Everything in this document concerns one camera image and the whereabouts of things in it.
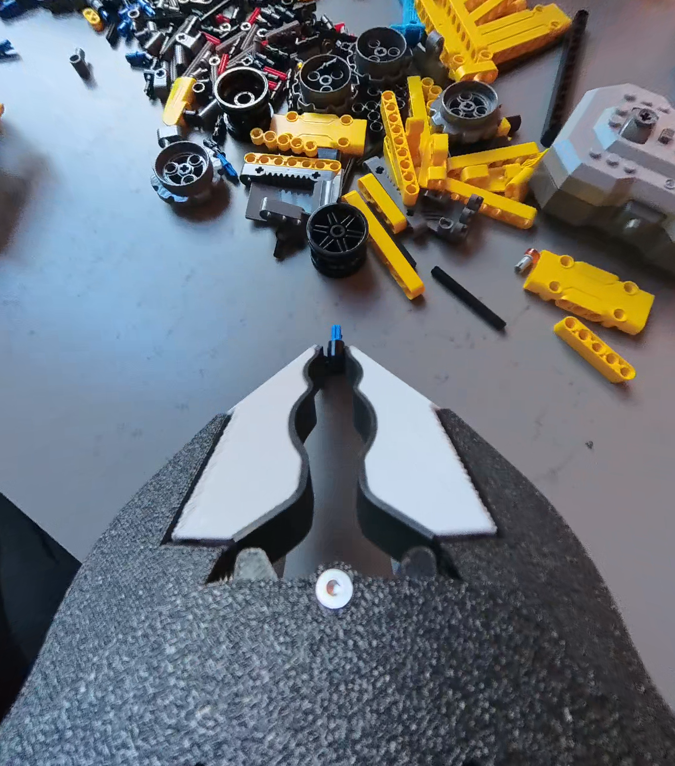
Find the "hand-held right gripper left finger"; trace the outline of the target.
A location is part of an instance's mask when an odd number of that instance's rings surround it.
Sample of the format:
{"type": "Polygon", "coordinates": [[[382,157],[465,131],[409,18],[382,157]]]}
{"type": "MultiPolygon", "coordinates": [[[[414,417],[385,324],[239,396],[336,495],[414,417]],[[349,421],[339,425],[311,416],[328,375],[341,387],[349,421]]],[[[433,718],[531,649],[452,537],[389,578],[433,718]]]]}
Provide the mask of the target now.
{"type": "Polygon", "coordinates": [[[174,544],[244,549],[284,559],[309,533],[314,513],[305,441],[316,423],[322,348],[308,347],[223,419],[171,525],[174,544]]]}

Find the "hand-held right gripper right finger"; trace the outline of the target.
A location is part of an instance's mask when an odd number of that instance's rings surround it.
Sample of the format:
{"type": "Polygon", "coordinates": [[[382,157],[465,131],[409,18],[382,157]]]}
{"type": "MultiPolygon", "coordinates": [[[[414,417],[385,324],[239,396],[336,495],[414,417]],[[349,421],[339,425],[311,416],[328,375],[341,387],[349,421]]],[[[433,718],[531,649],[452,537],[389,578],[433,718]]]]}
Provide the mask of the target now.
{"type": "Polygon", "coordinates": [[[413,548],[492,537],[497,525],[439,417],[439,407],[368,354],[346,352],[362,439],[357,516],[400,561],[413,548]]]}

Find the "black blue connector piece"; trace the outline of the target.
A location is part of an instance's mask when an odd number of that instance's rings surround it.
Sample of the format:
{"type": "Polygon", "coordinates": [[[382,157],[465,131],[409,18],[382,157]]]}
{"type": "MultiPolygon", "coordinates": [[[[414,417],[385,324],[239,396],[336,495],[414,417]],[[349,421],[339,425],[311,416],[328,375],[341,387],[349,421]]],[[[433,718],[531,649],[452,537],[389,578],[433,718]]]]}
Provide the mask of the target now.
{"type": "Polygon", "coordinates": [[[346,368],[345,343],[339,324],[331,327],[331,337],[324,357],[325,371],[328,375],[343,375],[346,368]]]}

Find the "grey wheel hub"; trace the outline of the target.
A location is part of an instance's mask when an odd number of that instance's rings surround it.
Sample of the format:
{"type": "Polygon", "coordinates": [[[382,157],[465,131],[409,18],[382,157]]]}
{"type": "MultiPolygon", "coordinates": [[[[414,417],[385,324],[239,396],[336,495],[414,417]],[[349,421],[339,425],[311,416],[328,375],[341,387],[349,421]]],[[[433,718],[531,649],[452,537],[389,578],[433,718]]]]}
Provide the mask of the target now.
{"type": "Polygon", "coordinates": [[[353,72],[346,59],[332,53],[309,58],[295,78],[299,113],[342,116],[351,111],[353,72]]]}
{"type": "Polygon", "coordinates": [[[395,82],[407,75],[409,47],[406,38],[397,30],[375,27],[359,35],[353,59],[361,81],[395,82]]]}
{"type": "Polygon", "coordinates": [[[449,85],[435,99],[429,117],[430,131],[469,145],[493,139],[502,116],[497,91],[488,83],[460,81],[449,85]]]}
{"type": "Polygon", "coordinates": [[[188,140],[162,148],[152,165],[151,186],[172,206],[199,206],[216,188],[216,168],[208,148],[188,140]]]}

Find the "grey desk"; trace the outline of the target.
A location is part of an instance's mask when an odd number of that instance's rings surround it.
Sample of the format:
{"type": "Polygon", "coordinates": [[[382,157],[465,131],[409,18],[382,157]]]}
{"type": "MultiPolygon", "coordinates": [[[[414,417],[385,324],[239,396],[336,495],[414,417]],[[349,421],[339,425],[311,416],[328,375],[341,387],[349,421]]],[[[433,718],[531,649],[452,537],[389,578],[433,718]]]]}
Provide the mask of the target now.
{"type": "Polygon", "coordinates": [[[82,19],[0,21],[0,488],[80,555],[103,522],[216,412],[317,342],[349,342],[451,407],[579,535],[650,663],[675,673],[675,288],[616,244],[541,216],[486,221],[465,252],[416,254],[423,304],[373,258],[323,280],[272,258],[242,188],[184,219],[149,184],[158,110],[140,72],[82,19]],[[69,62],[82,48],[83,81],[69,62]],[[528,247],[655,293],[646,331],[606,340],[633,362],[607,384],[524,292],[528,247]],[[431,276],[440,266],[505,322],[496,332],[431,276]]]}

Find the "short black axle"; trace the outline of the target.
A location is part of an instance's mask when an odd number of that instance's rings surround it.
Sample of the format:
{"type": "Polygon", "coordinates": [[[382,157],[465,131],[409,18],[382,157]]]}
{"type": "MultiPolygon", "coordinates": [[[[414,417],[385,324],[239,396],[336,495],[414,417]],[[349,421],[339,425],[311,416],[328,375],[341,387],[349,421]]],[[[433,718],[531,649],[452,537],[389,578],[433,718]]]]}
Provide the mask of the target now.
{"type": "Polygon", "coordinates": [[[467,307],[493,330],[496,332],[505,331],[506,322],[496,312],[486,306],[483,301],[480,301],[450,274],[445,272],[440,266],[436,265],[431,269],[431,276],[450,295],[455,297],[457,301],[467,307]]]}

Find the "short yellow beam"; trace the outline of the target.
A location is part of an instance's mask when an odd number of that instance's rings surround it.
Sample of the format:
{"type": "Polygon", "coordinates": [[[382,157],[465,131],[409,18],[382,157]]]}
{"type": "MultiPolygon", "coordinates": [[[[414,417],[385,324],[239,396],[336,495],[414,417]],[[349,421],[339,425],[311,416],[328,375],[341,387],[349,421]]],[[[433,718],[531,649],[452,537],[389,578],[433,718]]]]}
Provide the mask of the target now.
{"type": "Polygon", "coordinates": [[[553,332],[608,382],[620,385],[636,378],[636,369],[575,317],[564,317],[553,332]]]}

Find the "black spoked wheel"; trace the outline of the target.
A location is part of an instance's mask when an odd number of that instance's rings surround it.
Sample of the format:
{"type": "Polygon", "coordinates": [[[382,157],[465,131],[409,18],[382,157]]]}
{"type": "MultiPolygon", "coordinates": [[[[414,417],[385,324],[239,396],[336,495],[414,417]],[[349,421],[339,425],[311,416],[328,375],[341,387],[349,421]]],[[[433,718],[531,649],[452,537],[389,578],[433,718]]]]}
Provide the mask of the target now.
{"type": "Polygon", "coordinates": [[[346,202],[321,206],[306,224],[314,268],[341,279],[357,273],[367,261],[369,224],[365,215],[346,202]]]}

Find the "grey toothed rack piece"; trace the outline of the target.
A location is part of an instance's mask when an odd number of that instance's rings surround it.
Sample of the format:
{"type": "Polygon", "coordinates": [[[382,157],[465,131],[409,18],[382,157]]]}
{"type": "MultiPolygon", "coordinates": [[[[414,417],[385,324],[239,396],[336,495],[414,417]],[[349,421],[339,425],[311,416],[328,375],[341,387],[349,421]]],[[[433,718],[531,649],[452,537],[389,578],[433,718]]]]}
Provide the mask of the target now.
{"type": "Polygon", "coordinates": [[[312,213],[338,201],[343,168],[336,158],[248,152],[240,178],[248,220],[303,230],[312,213]]]}

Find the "black tyre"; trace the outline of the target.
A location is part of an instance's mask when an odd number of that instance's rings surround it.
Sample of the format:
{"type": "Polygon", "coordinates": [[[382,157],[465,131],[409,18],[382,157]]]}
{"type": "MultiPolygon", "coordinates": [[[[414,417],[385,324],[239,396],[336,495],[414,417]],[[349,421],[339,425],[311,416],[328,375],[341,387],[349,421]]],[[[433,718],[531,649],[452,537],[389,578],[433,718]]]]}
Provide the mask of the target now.
{"type": "Polygon", "coordinates": [[[255,67],[234,67],[218,76],[215,97],[232,134],[245,137],[268,129],[273,117],[268,85],[266,74],[255,67]]]}

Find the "yellow wedge panel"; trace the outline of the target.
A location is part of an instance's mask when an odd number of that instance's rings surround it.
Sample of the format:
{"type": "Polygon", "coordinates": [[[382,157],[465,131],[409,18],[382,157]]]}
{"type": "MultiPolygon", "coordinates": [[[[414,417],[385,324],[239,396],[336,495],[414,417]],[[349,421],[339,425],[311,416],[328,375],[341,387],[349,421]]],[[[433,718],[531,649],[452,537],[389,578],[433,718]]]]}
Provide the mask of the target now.
{"type": "Polygon", "coordinates": [[[196,82],[195,78],[185,76],[178,77],[173,82],[162,113],[165,126],[185,125],[185,111],[192,109],[195,101],[196,94],[193,89],[196,82]]]}

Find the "grey battery box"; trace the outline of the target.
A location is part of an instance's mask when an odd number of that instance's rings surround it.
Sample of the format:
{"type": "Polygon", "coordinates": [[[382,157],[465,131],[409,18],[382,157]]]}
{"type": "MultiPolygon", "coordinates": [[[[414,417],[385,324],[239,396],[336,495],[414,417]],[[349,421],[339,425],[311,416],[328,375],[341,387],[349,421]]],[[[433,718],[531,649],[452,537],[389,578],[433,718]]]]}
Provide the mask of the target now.
{"type": "Polygon", "coordinates": [[[675,277],[675,108],[626,83],[572,110],[530,181],[540,209],[626,243],[675,277]]]}

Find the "long black beam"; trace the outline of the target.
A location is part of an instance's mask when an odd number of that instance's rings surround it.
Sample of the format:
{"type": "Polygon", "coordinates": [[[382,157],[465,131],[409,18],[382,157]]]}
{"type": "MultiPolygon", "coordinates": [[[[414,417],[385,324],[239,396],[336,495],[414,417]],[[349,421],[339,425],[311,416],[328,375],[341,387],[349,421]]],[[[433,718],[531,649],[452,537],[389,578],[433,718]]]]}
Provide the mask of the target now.
{"type": "Polygon", "coordinates": [[[540,140],[540,144],[544,148],[551,147],[566,121],[574,77],[580,60],[582,41],[589,17],[590,13],[587,9],[578,10],[563,37],[559,66],[540,140]]]}

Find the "heap of yellow beams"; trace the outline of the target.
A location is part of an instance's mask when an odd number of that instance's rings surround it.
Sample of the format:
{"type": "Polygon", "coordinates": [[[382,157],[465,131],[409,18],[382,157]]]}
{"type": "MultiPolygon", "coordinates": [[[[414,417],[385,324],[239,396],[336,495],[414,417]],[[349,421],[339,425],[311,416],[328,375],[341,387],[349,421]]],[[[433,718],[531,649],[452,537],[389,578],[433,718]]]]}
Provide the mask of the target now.
{"type": "Polygon", "coordinates": [[[489,148],[509,139],[519,116],[502,116],[493,139],[460,145],[430,131],[431,106],[449,85],[478,81],[493,87],[501,65],[516,63],[563,39],[572,19],[555,4],[526,2],[415,2],[426,27],[425,40],[409,47],[407,75],[399,81],[361,81],[356,71],[351,111],[342,116],[299,113],[273,115],[268,129],[248,138],[268,154],[315,158],[321,150],[359,158],[379,144],[381,181],[362,177],[359,188],[373,209],[395,232],[413,225],[407,212],[422,209],[429,197],[445,203],[481,198],[478,213],[517,229],[533,227],[537,210],[524,198],[543,155],[537,144],[489,148]]]}

